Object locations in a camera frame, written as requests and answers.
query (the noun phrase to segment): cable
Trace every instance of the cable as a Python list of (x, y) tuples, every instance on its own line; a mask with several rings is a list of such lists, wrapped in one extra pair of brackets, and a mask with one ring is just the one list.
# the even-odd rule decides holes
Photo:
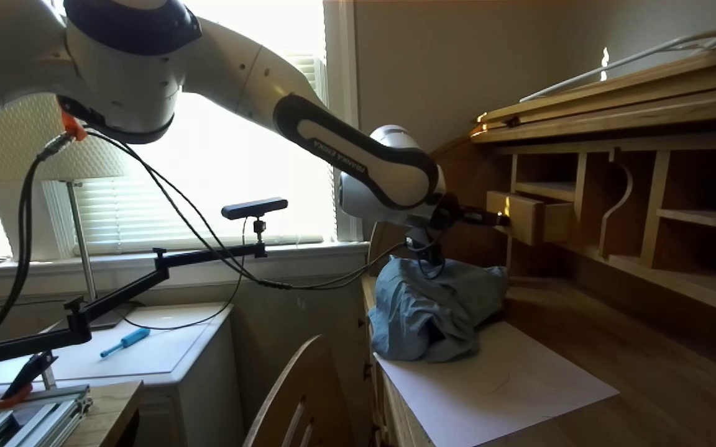
[(11, 309), (14, 308), (28, 276), (29, 276), (29, 261), (33, 261), (33, 183), (36, 183), (36, 174), (37, 166), (42, 161), (48, 161), (50, 155), (55, 155), (64, 144), (69, 140), (68, 134), (58, 134), (52, 140), (48, 140), (48, 147), (33, 158), (26, 180), (19, 186), (19, 197), (18, 197), (18, 268), (14, 268), (14, 278), (11, 283), (11, 292), (6, 304), (0, 308), (0, 324), (6, 322), (6, 317), (11, 314)]
[(128, 322), (128, 324), (135, 324), (135, 328), (147, 328), (147, 329), (184, 329), (184, 328), (202, 324), (202, 322), (221, 314), (221, 312), (229, 308), (229, 303), (236, 301), (236, 292), (239, 292), (239, 287), (241, 287), (241, 278), (244, 278), (244, 276), (236, 278), (236, 284), (233, 284), (231, 294), (220, 304), (220, 309), (215, 309), (211, 314), (198, 317), (198, 319), (190, 319), (190, 322), (182, 322), (182, 324), (144, 324), (144, 322), (136, 322), (136, 319), (133, 319), (130, 314), (125, 314), (125, 322)]
[[(184, 201), (186, 205), (198, 215), (198, 221), (207, 226), (210, 236), (217, 241), (217, 246), (221, 250), (226, 250), (226, 246), (221, 242), (221, 237), (217, 236), (217, 231), (211, 229), (211, 224), (207, 221), (207, 215), (197, 209), (197, 204), (182, 190), (177, 188), (161, 170), (157, 170), (151, 163), (147, 163), (130, 144), (120, 140), (120, 138), (111, 138), (98, 128), (87, 128), (90, 135), (98, 135), (101, 140), (110, 140), (115, 149), (125, 150), (128, 155), (133, 155), (136, 163), (142, 163), (149, 175), (154, 178), (154, 183), (159, 186), (159, 190), (165, 194), (165, 197), (172, 204), (172, 209), (177, 210), (177, 215), (184, 221), (184, 226), (198, 237), (198, 242), (207, 248), (207, 250), (215, 250), (211, 242), (190, 224), (190, 217), (182, 212), (182, 209), (177, 205), (177, 201), (169, 196), (169, 188), (175, 188)], [(256, 284), (263, 284), (263, 287), (275, 287), (275, 291), (336, 291), (336, 287), (346, 287), (350, 283), (356, 283), (365, 271), (370, 271), (375, 262), (380, 262), (389, 252), (372, 258), (370, 262), (365, 262), (363, 268), (353, 271), (353, 273), (346, 273), (340, 278), (334, 278), (334, 279), (323, 279), (323, 283), (313, 283), (313, 284), (290, 284), (290, 283), (275, 283), (275, 279), (263, 279), (263, 278), (256, 278), (244, 262), (236, 262), (231, 258), (221, 258), (231, 271), (236, 271), (239, 276), (248, 278), (251, 283)]]

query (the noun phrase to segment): table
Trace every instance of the table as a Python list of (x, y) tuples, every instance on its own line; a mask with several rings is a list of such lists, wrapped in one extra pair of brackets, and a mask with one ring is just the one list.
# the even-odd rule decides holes
[(120, 445), (125, 437), (135, 437), (136, 427), (136, 392), (142, 382), (121, 382), (90, 389), (90, 409), (83, 415), (78, 430), (64, 447), (106, 447)]
[[(619, 392), (483, 445), (716, 445), (713, 359), (568, 279), (518, 279), (505, 319)], [(391, 445), (435, 445), (410, 395), (377, 369)]]
[[(94, 329), (90, 343), (55, 350), (55, 380), (60, 387), (142, 382), (136, 447), (239, 445), (244, 415), (229, 312), (221, 303), (140, 304), (130, 317), (151, 324), (149, 337), (101, 359), (135, 328)], [(0, 363), (0, 392), (22, 363)]]

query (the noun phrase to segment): wooden shelf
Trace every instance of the wooden shelf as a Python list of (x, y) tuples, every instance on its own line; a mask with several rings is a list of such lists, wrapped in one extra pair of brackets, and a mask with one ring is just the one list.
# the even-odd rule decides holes
[(658, 217), (716, 229), (716, 210), (713, 209), (658, 209)]
[(716, 273), (658, 271), (641, 265), (636, 256), (610, 256), (606, 262), (629, 276), (658, 283), (662, 287), (716, 308)]
[(574, 201), (578, 196), (578, 186), (573, 180), (514, 180), (512, 190), (554, 201)]
[(716, 120), (716, 52), (483, 112), (477, 144)]

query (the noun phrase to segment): wooden desk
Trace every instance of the wooden desk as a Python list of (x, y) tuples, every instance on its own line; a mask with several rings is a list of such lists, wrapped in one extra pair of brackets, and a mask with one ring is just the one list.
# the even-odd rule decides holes
[(69, 435), (64, 447), (106, 447), (130, 437), (136, 415), (140, 382), (121, 382), (90, 389), (90, 409), (79, 420), (79, 427)]
[[(619, 389), (617, 397), (489, 445), (716, 445), (716, 363), (691, 353), (564, 279), (514, 283), (508, 322)], [(430, 445), (384, 375), (391, 445)]]
[(483, 112), (468, 135), (450, 158), (510, 212), (484, 252), (716, 358), (716, 50)]

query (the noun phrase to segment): blue cloth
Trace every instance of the blue cloth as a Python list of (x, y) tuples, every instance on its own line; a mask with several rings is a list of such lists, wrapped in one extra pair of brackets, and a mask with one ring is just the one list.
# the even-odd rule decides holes
[(441, 276), (416, 258), (384, 265), (375, 284), (372, 350), (389, 359), (448, 363), (477, 350), (477, 324), (505, 308), (508, 271), (448, 258)]

